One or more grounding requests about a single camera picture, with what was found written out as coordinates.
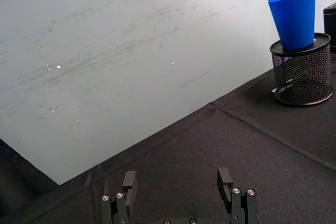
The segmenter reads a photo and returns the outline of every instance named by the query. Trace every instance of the blue cup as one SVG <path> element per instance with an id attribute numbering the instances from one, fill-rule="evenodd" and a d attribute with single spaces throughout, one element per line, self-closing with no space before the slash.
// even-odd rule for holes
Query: blue cup
<path id="1" fill-rule="evenodd" d="M 295 50 L 314 41 L 315 0 L 268 0 L 283 48 Z"/>

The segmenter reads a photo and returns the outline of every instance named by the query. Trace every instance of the mesh pencil holder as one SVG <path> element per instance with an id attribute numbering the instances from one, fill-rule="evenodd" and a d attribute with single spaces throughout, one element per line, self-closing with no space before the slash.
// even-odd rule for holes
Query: mesh pencil holder
<path id="1" fill-rule="evenodd" d="M 303 49 L 283 49 L 280 40 L 271 45 L 278 101 L 312 106 L 331 98 L 329 42 L 329 35 L 315 33 L 314 43 Z"/>

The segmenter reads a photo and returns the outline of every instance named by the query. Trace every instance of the black object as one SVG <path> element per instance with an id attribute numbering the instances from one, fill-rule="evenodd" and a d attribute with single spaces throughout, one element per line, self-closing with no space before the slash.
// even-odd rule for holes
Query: black object
<path id="1" fill-rule="evenodd" d="M 336 54 L 336 3 L 323 10 L 324 32 L 329 34 L 330 52 Z"/>
<path id="2" fill-rule="evenodd" d="M 329 35 L 315 33 L 314 43 L 303 49 L 285 50 L 280 40 L 271 45 L 277 100 L 312 106 L 331 98 L 329 42 Z"/>
<path id="3" fill-rule="evenodd" d="M 101 198 L 101 211 L 103 224 L 128 224 L 132 207 L 137 193 L 137 181 L 135 171 L 128 171 L 125 174 L 122 184 L 122 192 L 111 198 L 104 195 Z M 258 209 L 257 195 L 254 190 L 240 191 L 233 187 L 233 181 L 227 168 L 218 168 L 217 187 L 219 194 L 224 201 L 226 211 L 231 214 L 231 224 L 257 224 Z M 216 222 L 198 219 L 194 217 L 163 219 L 152 224 L 218 224 Z"/>

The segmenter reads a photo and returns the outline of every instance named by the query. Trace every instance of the table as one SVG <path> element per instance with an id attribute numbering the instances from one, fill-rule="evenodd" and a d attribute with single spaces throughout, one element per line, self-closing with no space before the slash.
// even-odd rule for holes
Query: table
<path id="1" fill-rule="evenodd" d="M 336 86 L 336 60 L 332 62 Z M 196 216 L 229 222 L 216 187 L 227 167 L 258 193 L 260 223 L 336 222 L 336 99 L 279 104 L 272 71 L 75 177 L 1 223 L 100 223 L 100 198 L 136 170 L 133 223 Z"/>

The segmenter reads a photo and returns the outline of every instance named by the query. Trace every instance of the black wire mesh basket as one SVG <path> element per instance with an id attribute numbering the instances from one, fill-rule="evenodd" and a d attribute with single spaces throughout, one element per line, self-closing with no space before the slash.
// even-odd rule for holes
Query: black wire mesh basket
<path id="1" fill-rule="evenodd" d="M 280 40 L 271 45 L 277 100 L 286 105 L 312 106 L 331 98 L 329 42 L 329 35 L 315 33 L 314 43 L 303 49 L 283 49 Z"/>

